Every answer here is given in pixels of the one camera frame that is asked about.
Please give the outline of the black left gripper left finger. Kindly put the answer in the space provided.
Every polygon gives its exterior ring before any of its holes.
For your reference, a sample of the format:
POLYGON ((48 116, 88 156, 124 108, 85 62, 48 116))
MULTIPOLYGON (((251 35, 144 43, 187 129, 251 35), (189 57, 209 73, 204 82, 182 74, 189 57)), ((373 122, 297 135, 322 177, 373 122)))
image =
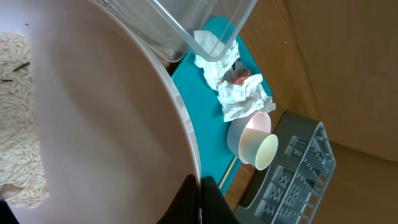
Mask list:
POLYGON ((194 175, 187 175, 169 208, 157 224, 199 224, 199 189, 194 175))

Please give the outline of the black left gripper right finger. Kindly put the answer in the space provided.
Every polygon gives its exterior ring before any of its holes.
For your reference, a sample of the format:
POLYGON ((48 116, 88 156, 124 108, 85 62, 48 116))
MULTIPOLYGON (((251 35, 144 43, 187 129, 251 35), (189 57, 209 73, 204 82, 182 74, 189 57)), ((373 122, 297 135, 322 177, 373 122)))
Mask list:
POLYGON ((239 224, 214 178, 210 176, 201 180, 201 210, 203 224, 239 224))

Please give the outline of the pink plate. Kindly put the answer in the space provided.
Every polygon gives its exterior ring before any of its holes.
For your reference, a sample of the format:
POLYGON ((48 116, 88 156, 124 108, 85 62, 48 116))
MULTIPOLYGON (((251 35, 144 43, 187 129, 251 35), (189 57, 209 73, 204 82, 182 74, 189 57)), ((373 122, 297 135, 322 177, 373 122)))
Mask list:
POLYGON ((152 51, 94 1, 1 1, 28 35, 49 197, 20 223, 156 223, 200 176, 182 100, 152 51))

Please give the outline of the red wrapper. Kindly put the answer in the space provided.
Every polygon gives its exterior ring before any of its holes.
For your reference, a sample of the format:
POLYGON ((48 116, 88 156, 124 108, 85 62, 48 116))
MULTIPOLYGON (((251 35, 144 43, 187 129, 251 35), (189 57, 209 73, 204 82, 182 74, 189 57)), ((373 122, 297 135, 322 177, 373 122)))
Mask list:
POLYGON ((242 85, 244 81, 252 75, 251 71, 248 69, 242 69, 239 75, 232 80, 233 84, 242 85))

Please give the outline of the white napkin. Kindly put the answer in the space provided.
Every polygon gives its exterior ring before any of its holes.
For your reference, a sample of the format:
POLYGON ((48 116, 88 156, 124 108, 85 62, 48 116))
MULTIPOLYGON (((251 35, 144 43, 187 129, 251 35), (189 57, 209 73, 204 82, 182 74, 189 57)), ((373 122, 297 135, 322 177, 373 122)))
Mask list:
POLYGON ((262 74, 252 73, 242 85, 232 83, 244 69, 239 43, 236 40, 232 41, 219 61, 209 62, 196 55, 194 64, 203 70, 208 86, 218 93, 217 99, 225 122, 247 117, 255 111, 270 113, 276 109, 272 97, 266 93, 262 85, 262 74))

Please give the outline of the pile of rice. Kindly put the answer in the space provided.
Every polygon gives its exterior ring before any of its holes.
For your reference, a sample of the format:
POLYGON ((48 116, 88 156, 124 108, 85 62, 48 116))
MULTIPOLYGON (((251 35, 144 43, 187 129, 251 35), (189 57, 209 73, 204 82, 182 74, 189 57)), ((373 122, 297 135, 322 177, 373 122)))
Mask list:
POLYGON ((49 196, 33 114, 34 75, 26 35, 1 33, 1 198, 37 207, 49 196))

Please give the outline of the grey plastic dishwasher rack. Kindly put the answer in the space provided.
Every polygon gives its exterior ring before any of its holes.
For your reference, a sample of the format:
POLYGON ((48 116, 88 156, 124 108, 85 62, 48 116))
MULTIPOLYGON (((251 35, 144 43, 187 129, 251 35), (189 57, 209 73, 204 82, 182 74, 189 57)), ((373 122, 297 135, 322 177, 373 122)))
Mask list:
POLYGON ((336 160, 321 121, 285 111, 270 166, 256 171, 234 210, 240 223, 311 223, 336 160))

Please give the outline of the wooden chopstick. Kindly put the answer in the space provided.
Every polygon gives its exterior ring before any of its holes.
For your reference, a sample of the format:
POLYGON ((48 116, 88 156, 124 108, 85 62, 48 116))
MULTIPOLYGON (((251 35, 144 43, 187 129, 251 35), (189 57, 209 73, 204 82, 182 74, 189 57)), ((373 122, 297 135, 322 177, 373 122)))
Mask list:
POLYGON ((235 162, 236 162, 236 159, 237 159, 237 157, 234 156, 234 157, 233 157, 233 160, 232 160, 231 163, 229 164, 229 166, 228 166, 226 172, 224 173, 224 176, 223 176, 222 180, 220 181, 220 183, 219 183, 219 185, 218 185, 218 188, 219 188, 220 190, 221 190, 221 188, 223 187, 223 185, 224 185, 224 183, 225 183, 227 177, 229 176, 229 173, 231 172, 231 169, 233 168, 233 166, 234 166, 234 164, 235 164, 235 162))

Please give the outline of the pale green cup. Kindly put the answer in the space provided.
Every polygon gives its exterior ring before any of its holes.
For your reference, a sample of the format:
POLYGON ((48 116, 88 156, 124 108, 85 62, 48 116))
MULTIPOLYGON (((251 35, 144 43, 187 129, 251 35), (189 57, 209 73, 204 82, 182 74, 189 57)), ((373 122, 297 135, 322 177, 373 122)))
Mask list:
POLYGON ((241 139, 241 157, 257 170, 264 170, 273 161, 278 145, 275 134, 247 128, 241 139))

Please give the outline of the pink bowl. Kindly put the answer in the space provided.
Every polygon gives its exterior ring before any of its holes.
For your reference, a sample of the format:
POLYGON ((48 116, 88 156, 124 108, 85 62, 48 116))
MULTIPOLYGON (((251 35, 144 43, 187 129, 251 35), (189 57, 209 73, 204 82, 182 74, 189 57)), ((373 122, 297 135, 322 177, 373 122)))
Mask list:
POLYGON ((271 132, 271 118, 262 111, 255 111, 247 117, 238 118, 230 123, 226 135, 226 142, 228 149, 241 160, 242 163, 248 164, 249 162, 243 157, 243 149, 241 146, 241 139, 244 131, 247 128, 263 131, 265 133, 271 132))

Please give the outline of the clear plastic bin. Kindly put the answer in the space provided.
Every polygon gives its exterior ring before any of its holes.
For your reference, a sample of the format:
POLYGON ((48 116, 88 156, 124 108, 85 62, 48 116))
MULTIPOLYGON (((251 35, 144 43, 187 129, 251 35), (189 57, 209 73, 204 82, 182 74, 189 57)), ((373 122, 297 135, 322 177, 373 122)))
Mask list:
POLYGON ((160 56, 216 62, 231 48, 256 0, 98 0, 160 56))

